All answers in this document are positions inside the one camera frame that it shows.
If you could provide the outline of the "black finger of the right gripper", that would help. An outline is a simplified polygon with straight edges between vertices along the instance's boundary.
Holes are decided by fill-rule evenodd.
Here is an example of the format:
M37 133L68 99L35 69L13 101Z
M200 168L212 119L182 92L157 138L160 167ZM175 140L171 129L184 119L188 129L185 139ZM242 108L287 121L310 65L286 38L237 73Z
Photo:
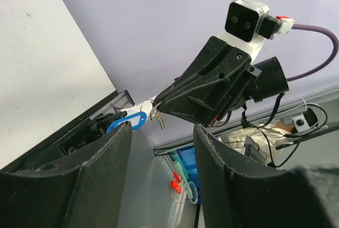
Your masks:
M233 47L225 41L211 36L185 72L175 78L174 85L180 84L194 74L198 74L199 76L206 75L215 68L232 49Z
M210 125L240 94L236 88L245 87L251 61L249 54L233 48L206 75L194 74L162 91L157 96L157 109L194 124Z

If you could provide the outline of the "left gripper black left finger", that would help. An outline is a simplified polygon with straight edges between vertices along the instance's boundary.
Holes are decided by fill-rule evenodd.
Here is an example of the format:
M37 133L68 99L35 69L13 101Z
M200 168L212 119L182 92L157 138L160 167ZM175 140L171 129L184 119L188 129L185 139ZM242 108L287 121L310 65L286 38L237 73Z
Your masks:
M1 173L1 227L116 227L131 141L122 123L35 170Z

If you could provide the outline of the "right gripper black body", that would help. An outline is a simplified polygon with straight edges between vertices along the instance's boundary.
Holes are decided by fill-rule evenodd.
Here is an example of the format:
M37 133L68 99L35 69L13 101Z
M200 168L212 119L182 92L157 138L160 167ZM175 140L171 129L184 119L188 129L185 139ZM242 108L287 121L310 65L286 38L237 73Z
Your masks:
M212 123L213 127L225 125L231 118L232 111L246 108L246 102L253 100L261 102L266 98L276 96L272 112L268 122L276 115L284 94L289 90L287 79L277 57L272 57L250 66L245 76L248 78L245 87L237 87L240 94L235 98L231 106L218 115Z

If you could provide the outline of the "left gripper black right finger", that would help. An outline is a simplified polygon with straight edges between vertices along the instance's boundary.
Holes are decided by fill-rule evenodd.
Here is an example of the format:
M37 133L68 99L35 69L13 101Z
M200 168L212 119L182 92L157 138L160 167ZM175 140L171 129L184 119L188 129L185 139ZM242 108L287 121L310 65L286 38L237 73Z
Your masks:
M277 170L193 133L206 227L338 227L338 167Z

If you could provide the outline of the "blue key tag with keys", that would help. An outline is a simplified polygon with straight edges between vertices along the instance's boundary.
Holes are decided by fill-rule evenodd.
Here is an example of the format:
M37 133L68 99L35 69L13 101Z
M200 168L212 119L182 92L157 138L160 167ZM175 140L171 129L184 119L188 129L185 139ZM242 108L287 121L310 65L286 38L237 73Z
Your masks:
M156 96L153 96L145 101L134 105L129 108L123 108L119 112L126 112L123 118L114 120L106 130L106 133L111 132L118 125L129 122L132 130L140 129L147 120L157 121L160 124L160 128L164 130L166 128L165 114L160 112L157 108L160 103L155 103Z

